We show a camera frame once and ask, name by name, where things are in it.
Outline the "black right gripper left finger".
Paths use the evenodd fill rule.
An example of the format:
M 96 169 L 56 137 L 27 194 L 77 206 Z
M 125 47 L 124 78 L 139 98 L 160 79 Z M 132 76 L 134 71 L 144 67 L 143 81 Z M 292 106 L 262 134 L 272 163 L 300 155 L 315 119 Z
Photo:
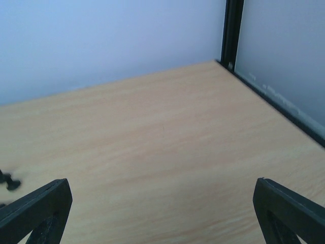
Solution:
M 66 178 L 1 205 L 1 243 L 60 243 L 73 198 Z

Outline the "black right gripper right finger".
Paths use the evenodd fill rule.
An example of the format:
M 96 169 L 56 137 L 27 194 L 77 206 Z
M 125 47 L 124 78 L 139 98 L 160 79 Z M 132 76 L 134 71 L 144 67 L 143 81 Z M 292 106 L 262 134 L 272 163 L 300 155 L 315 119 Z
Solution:
M 324 243 L 324 207 L 308 198 L 258 178 L 253 205 L 266 243 Z

